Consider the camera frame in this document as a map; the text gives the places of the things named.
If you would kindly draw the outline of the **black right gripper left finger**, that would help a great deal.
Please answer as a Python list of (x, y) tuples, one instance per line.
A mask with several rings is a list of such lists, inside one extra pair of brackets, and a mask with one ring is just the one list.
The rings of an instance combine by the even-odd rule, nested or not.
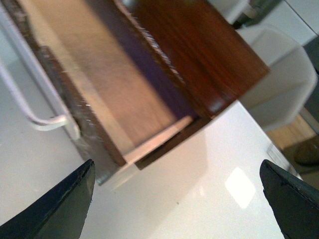
[(21, 213), (1, 225), (2, 239), (78, 239), (91, 204), (95, 164), (89, 159)]

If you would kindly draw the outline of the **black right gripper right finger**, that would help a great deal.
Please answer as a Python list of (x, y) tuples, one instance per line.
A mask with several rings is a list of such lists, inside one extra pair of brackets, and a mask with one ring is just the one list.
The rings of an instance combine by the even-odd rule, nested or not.
[(317, 239), (319, 191), (269, 160), (263, 160), (260, 178), (284, 238)]

